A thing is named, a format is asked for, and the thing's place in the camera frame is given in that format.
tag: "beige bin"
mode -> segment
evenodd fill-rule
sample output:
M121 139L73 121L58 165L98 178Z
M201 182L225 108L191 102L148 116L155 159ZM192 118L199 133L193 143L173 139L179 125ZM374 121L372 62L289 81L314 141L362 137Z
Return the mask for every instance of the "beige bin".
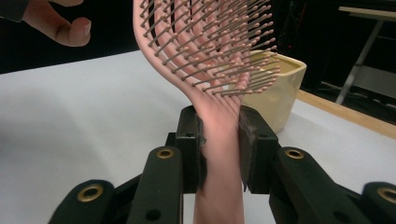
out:
M252 60L261 56L255 54ZM262 94L245 95L243 105L258 110L271 129L277 133L289 119L297 91L303 81L306 64L280 54L274 58L279 59L281 70L276 82Z

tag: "white table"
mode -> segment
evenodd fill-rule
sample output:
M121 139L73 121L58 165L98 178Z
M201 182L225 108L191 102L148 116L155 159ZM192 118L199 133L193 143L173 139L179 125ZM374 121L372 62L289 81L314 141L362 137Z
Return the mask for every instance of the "white table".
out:
M0 222L45 223L77 184L141 174L189 104L140 51L0 76ZM394 139L312 105L296 101L278 137L357 192L396 184ZM274 223L267 196L246 193L245 207L247 223ZM186 195L185 223L192 208Z

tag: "pink hairbrush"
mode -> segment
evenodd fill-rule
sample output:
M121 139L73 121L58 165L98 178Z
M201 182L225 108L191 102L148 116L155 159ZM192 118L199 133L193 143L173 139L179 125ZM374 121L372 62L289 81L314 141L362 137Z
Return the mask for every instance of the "pink hairbrush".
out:
M194 223L244 223L238 121L244 94L261 93L279 67L268 0L134 1L134 34L151 65L177 86L203 120L207 176ZM253 49L266 57L251 60Z

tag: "finger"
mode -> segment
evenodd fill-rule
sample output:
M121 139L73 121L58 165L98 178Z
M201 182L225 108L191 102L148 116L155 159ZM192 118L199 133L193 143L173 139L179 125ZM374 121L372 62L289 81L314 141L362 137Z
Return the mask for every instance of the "finger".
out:
M84 46L91 38L90 20L78 18L70 23L56 12L48 1L31 0L22 19L62 45Z
M84 0L50 0L50 1L59 4L63 7L74 7L84 2Z

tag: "hairbrush head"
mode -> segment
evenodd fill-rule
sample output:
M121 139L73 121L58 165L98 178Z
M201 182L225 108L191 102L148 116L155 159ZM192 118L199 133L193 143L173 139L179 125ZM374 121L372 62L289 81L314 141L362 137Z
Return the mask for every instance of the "hairbrush head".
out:
M279 73L267 58L250 60L254 49L276 49L275 39L268 38L274 30L267 4L134 1L134 33L153 67L185 93L191 87L220 96L260 93Z

